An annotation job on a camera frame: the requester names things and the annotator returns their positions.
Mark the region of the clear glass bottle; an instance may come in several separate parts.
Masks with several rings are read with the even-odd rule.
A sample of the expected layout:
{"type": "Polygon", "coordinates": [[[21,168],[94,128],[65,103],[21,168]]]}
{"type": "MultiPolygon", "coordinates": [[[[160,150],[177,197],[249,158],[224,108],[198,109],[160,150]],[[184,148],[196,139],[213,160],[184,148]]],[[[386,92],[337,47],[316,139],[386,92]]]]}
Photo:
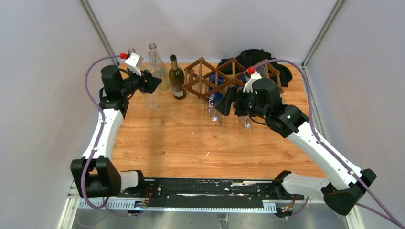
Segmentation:
{"type": "Polygon", "coordinates": [[[160,75],[161,75],[161,79],[162,79],[162,83],[160,84],[160,89],[162,91],[166,91],[171,88],[170,79],[169,79],[168,71],[166,68],[166,63],[161,59],[155,43],[151,42],[149,44],[149,49],[150,49],[150,52],[155,53],[154,63],[160,69],[160,75]]]}

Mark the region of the slim clear bottle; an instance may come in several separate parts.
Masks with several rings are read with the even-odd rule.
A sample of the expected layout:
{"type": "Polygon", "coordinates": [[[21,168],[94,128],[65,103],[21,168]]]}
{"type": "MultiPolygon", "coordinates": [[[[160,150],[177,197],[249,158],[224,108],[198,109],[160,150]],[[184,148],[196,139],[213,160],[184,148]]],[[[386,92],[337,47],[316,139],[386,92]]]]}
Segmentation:
{"type": "Polygon", "coordinates": [[[150,110],[156,110],[160,107],[160,89],[161,70],[157,66],[156,54],[148,53],[149,63],[147,70],[150,75],[147,75],[149,91],[145,94],[145,106],[150,110]]]}

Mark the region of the dark green wine bottle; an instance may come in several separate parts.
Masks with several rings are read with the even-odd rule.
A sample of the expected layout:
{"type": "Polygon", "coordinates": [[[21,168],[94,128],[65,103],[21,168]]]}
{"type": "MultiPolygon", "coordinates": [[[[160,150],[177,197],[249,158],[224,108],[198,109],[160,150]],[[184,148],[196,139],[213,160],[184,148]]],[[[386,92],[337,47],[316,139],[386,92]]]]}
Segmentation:
{"type": "Polygon", "coordinates": [[[181,100],[186,97],[186,90],[182,89],[184,85],[184,71],[178,66],[176,55],[170,56],[171,68],[169,69],[169,78],[171,89],[175,99],[181,100]]]}

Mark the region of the blue label clear bottle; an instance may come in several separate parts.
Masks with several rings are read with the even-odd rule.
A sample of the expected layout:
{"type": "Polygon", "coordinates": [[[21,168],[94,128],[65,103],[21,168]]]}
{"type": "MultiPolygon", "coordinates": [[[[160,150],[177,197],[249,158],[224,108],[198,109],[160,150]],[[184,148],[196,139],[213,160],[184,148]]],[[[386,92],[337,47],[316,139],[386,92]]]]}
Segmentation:
{"type": "Polygon", "coordinates": [[[207,96],[207,98],[209,99],[206,106],[207,116],[212,122],[219,125],[222,119],[222,114],[216,110],[215,106],[221,102],[223,95],[220,92],[215,91],[213,94],[207,96]]]}

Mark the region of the clear bottle black label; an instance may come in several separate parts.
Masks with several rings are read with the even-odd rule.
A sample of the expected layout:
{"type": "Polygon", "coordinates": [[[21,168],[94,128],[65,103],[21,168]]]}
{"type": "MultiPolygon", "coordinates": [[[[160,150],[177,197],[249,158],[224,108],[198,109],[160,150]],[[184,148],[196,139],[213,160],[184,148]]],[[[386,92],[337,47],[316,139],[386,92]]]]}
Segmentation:
{"type": "Polygon", "coordinates": [[[136,50],[133,47],[128,48],[127,58],[131,59],[134,57],[136,50]]]}

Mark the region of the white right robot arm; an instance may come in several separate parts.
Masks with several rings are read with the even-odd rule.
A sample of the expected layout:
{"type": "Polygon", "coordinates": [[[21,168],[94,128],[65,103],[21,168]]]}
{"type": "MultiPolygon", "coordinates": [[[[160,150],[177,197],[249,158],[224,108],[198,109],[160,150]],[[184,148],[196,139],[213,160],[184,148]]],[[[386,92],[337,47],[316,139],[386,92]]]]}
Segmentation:
{"type": "Polygon", "coordinates": [[[284,170],[273,180],[273,194],[278,199],[290,194],[321,199],[331,210],[345,216],[375,181],[376,174],[371,169],[354,165],[345,168],[342,162],[349,165],[349,160],[328,151],[332,146],[312,131],[309,118],[299,108],[282,102],[278,86],[270,79],[249,81],[244,88],[230,86],[215,109],[228,116],[232,107],[238,117],[264,119],[271,130],[298,146],[327,175],[321,179],[284,170]]]}

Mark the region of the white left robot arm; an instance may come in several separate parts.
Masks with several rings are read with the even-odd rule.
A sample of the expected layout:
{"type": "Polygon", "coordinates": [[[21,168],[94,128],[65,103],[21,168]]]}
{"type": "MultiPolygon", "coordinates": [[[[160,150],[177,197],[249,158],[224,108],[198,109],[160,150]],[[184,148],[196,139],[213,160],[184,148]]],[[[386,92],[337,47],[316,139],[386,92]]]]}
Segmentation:
{"type": "Polygon", "coordinates": [[[135,197],[146,192],[140,170],[119,172],[110,160],[114,142],[126,116],[129,97],[136,91],[153,93],[162,80],[150,71],[140,74],[122,70],[116,65],[101,69],[103,88],[99,91],[98,123],[87,150],[71,162],[70,169],[80,197],[116,197],[128,191],[135,197]]]}

